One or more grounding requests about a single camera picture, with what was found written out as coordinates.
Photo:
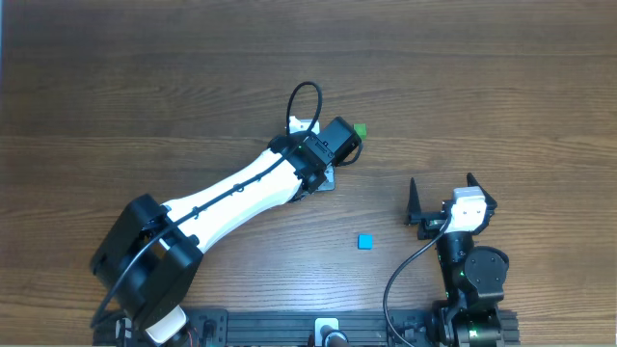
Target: wire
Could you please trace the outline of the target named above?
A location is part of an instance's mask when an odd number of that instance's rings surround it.
[[[394,271],[394,273],[392,274],[392,276],[389,278],[388,280],[388,284],[386,284],[386,290],[384,290],[384,315],[386,316],[386,323],[388,323],[388,327],[392,330],[392,333],[398,337],[401,341],[403,341],[404,344],[406,344],[408,347],[415,347],[413,344],[411,344],[410,342],[408,342],[405,338],[403,338],[403,336],[401,336],[396,329],[394,328],[394,325],[392,325],[392,322],[389,320],[389,313],[388,313],[388,294],[389,294],[389,289],[392,287],[392,284],[394,283],[394,280],[396,280],[396,277],[398,277],[398,274],[401,273],[401,271],[403,271],[403,269],[405,269],[405,267],[407,265],[409,265],[412,261],[416,260],[416,258],[418,258],[419,256],[421,256],[424,252],[426,252],[428,249],[430,249],[431,247],[433,247],[433,245],[435,245],[435,243],[442,238],[442,236],[445,234],[445,231],[447,230],[447,227],[450,225],[450,219],[448,218],[445,223],[443,224],[442,228],[440,229],[440,233],[437,234],[437,236],[435,236],[434,239],[432,239],[429,243],[427,243],[426,245],[424,245],[424,247],[422,247],[421,249],[419,249],[417,252],[415,252],[414,254],[412,254],[412,256],[408,257],[407,260],[403,261],[402,264],[400,264],[398,266],[398,268]]]
[[[285,116],[285,121],[286,121],[286,134],[287,136],[289,136],[289,117],[291,115],[291,104],[293,103],[293,98],[296,96],[296,93],[304,86],[313,86],[315,87],[315,90],[317,91],[317,109],[315,110],[315,116],[313,116],[312,121],[310,122],[310,125],[308,126],[308,130],[307,133],[310,132],[310,130],[312,130],[312,128],[315,126],[315,124],[317,123],[317,120],[319,119],[319,114],[321,113],[321,104],[323,103],[323,97],[321,95],[321,87],[319,87],[319,85],[317,85],[315,82],[302,82],[301,84],[299,84],[296,89],[293,90],[293,92],[291,93],[291,96],[289,97],[289,102],[287,102],[287,115]]]
[[[354,164],[358,158],[360,158],[360,153],[362,153],[362,149],[364,148],[364,144],[360,143],[360,145],[358,146],[358,151],[356,151],[356,155],[354,155],[354,158],[350,161],[347,162],[342,162],[342,163],[338,163],[339,166],[347,166],[347,165],[352,165]]]
[[[313,116],[312,121],[310,122],[310,125],[308,126],[307,131],[305,131],[305,135],[306,135],[305,139],[306,139],[306,137],[308,136],[310,131],[312,131],[312,128],[317,123],[317,120],[319,120],[319,114],[321,113],[321,104],[323,103],[323,95],[321,93],[321,88],[316,83],[314,83],[314,82],[308,81],[308,82],[302,82],[301,84],[299,84],[293,90],[293,93],[291,94],[291,96],[289,97],[289,101],[287,102],[287,121],[289,120],[289,111],[291,110],[291,104],[293,103],[293,98],[296,95],[296,93],[304,86],[313,86],[317,90],[317,110],[315,111],[315,116]],[[219,202],[220,200],[223,200],[224,198],[230,196],[231,194],[233,194],[235,192],[242,191],[244,189],[244,187],[248,186],[249,184],[251,184],[253,182],[256,182],[256,181],[259,181],[265,175],[267,175],[271,171],[273,171],[283,161],[285,161],[300,146],[300,144],[303,141],[298,141],[296,143],[296,145],[294,145],[294,147],[291,148],[290,151],[288,151],[285,155],[282,155],[281,158],[279,160],[277,160],[274,164],[272,164],[268,169],[262,171],[261,173],[256,174],[253,178],[247,179],[246,181],[244,181],[242,183],[233,185],[230,189],[225,191],[223,194],[221,194],[220,196],[218,196],[218,197],[216,197],[216,198],[206,202],[205,204],[201,205],[200,207],[193,208],[193,210],[191,212],[187,213],[186,215],[184,215],[184,217],[181,217],[177,221],[171,223],[170,225],[165,227],[162,231],[160,231],[155,236],[150,238],[148,243],[143,248],[141,248],[135,254],[135,256],[131,259],[131,261],[128,263],[128,266],[126,266],[126,268],[124,268],[124,271],[122,271],[121,275],[116,280],[116,283],[114,283],[114,285],[109,290],[109,292],[107,292],[107,295],[105,296],[105,298],[103,298],[103,300],[101,301],[100,305],[96,309],[96,312],[94,313],[93,319],[92,319],[92,321],[90,323],[90,328],[93,329],[94,327],[96,327],[100,323],[104,322],[106,320],[106,318],[108,318],[108,317],[101,317],[103,315],[104,311],[105,311],[105,308],[107,307],[107,305],[109,305],[109,303],[112,301],[112,299],[114,298],[114,296],[116,295],[116,293],[120,289],[121,284],[124,282],[124,280],[128,276],[128,273],[130,272],[130,270],[135,266],[137,261],[154,244],[156,244],[161,238],[165,237],[170,232],[174,231],[182,223],[190,220],[191,218],[193,218],[195,216],[198,216],[201,212],[203,212],[208,207],[210,207],[213,204]]]

